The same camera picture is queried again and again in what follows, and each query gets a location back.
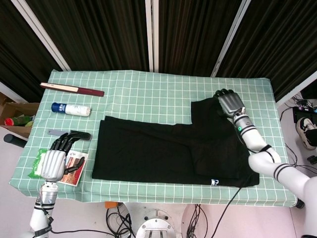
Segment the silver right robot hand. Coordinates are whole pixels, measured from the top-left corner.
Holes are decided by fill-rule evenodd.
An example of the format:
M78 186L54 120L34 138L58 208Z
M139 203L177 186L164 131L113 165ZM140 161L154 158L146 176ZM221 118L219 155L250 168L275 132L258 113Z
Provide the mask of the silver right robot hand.
M215 92L215 98L218 99L222 108L222 114L226 118L233 119L236 115L245 113L245 105L240 96L232 89L221 89Z

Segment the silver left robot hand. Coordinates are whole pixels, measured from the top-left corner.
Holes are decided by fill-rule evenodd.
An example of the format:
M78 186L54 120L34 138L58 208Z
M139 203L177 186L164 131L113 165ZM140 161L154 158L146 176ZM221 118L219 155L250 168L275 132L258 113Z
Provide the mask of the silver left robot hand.
M78 170L84 164L84 157L82 157L74 166L66 167L66 157L72 145L78 140L80 140L78 134L65 133L53 142L45 153L42 165L41 177L45 181L58 182L64 175Z

